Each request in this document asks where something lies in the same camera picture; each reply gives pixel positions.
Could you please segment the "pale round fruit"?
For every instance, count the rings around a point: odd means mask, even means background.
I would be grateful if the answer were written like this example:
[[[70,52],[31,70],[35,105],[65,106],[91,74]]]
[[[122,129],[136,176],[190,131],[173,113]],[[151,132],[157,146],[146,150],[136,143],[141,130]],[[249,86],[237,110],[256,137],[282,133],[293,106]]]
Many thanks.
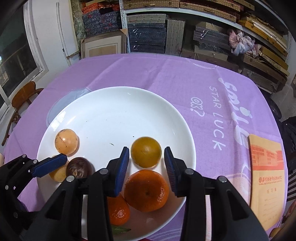
[[[78,147],[78,136],[71,129],[63,129],[57,133],[54,144],[59,153],[70,155]]]

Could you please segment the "dark brown mangosteen fruit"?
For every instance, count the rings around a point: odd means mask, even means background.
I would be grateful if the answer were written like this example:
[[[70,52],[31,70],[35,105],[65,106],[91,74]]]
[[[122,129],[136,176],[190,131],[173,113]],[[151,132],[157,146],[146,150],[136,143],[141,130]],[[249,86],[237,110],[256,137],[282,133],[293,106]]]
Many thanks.
[[[77,179],[86,178],[93,174],[90,162],[83,157],[72,159],[66,167],[66,176],[74,176]]]

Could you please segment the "mandarin orange with leaf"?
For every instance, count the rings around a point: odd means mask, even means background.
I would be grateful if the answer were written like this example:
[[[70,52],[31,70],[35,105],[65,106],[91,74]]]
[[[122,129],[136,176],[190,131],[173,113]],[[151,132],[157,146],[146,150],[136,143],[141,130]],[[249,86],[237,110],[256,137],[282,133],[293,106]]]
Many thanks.
[[[131,231],[123,227],[130,219],[130,207],[124,197],[120,193],[117,197],[107,197],[107,205],[112,233],[119,235]]]

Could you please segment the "yellow-green citrus fruit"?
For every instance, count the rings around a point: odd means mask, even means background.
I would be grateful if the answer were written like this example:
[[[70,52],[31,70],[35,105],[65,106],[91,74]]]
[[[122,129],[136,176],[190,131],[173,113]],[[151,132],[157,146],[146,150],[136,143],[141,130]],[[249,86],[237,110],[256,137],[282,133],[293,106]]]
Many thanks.
[[[162,156],[160,144],[151,137],[135,140],[131,147],[133,162],[142,168],[152,168],[158,164]]]

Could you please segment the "small pale peach fruit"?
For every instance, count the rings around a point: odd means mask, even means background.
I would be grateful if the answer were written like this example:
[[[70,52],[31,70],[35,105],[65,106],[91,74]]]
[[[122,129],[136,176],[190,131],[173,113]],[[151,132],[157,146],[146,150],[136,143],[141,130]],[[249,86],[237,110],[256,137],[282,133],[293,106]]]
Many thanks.
[[[62,183],[66,178],[66,169],[69,161],[66,161],[66,164],[59,167],[58,169],[49,173],[49,176],[52,180]]]

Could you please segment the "brown paper notebook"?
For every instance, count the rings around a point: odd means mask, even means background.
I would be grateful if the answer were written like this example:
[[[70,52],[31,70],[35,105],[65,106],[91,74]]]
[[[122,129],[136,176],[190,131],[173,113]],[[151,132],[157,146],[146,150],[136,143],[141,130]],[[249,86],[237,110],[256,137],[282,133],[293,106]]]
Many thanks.
[[[251,134],[250,207],[265,231],[279,221],[284,205],[285,163],[282,144]]]

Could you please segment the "brown wooden chair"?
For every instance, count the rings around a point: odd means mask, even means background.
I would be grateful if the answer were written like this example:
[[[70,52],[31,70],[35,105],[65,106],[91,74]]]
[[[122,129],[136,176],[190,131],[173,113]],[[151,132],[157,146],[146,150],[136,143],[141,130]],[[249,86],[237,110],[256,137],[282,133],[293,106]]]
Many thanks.
[[[6,129],[6,133],[4,136],[4,139],[1,143],[2,146],[5,145],[7,139],[10,136],[10,129],[11,125],[17,124],[18,121],[21,118],[21,115],[19,114],[20,108],[27,103],[28,105],[32,104],[30,98],[34,95],[39,95],[43,91],[43,88],[36,88],[36,83],[34,81],[30,81],[26,85],[24,85],[13,97],[12,99],[12,107],[14,108],[14,112],[10,118],[10,121],[8,122],[8,126]]]

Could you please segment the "small mandarin orange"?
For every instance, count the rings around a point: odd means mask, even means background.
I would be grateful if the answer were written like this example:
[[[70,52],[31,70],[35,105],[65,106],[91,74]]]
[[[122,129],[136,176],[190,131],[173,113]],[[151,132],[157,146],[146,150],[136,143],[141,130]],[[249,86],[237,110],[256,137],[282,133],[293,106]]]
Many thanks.
[[[169,197],[170,188],[165,178],[152,170],[140,170],[128,177],[124,198],[140,212],[152,212],[162,208]]]

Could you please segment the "purple printed tablecloth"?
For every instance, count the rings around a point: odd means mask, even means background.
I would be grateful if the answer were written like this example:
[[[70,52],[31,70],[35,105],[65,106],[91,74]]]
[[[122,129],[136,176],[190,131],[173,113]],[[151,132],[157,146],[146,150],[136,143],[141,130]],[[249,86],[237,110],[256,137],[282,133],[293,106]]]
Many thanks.
[[[225,175],[245,200],[250,199],[248,135],[282,141],[265,97],[241,74],[176,56],[106,55],[68,67],[25,111],[6,142],[4,160],[22,154],[36,157],[46,128],[65,106],[114,86],[145,89],[169,101],[192,132],[199,173],[211,178]]]

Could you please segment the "framed picture in cardboard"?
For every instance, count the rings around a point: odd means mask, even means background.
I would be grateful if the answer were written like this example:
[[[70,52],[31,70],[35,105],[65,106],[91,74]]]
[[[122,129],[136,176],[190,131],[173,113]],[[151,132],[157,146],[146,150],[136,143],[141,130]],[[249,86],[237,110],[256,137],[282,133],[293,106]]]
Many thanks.
[[[127,29],[121,29],[81,40],[81,59],[102,55],[125,54],[127,34]]]

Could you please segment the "white metal shelving unit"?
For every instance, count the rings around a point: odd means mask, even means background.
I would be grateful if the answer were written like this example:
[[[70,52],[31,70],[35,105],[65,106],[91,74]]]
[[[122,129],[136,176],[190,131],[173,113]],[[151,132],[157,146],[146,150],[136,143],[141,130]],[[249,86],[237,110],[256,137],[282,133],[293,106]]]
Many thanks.
[[[250,78],[269,93],[285,86],[288,27],[267,1],[120,1],[128,51],[181,56]],[[259,55],[235,56],[228,31],[260,44]]]

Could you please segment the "pink plastic bag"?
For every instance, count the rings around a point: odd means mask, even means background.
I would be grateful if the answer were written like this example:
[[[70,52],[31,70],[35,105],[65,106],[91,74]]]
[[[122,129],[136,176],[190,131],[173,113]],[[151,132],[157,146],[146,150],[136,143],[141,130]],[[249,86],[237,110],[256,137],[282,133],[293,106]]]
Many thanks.
[[[260,44],[255,43],[255,39],[252,39],[250,36],[245,35],[241,30],[228,31],[229,35],[229,46],[231,48],[231,53],[235,56],[240,54],[248,54],[254,58],[259,55],[261,48]]]

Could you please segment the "window with white frame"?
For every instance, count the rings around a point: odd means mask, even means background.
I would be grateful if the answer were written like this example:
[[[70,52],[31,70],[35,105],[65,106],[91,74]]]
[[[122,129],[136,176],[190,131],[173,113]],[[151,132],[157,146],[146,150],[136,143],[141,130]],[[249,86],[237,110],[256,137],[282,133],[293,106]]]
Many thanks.
[[[26,83],[48,72],[33,18],[33,1],[22,1],[1,23],[1,117]]]

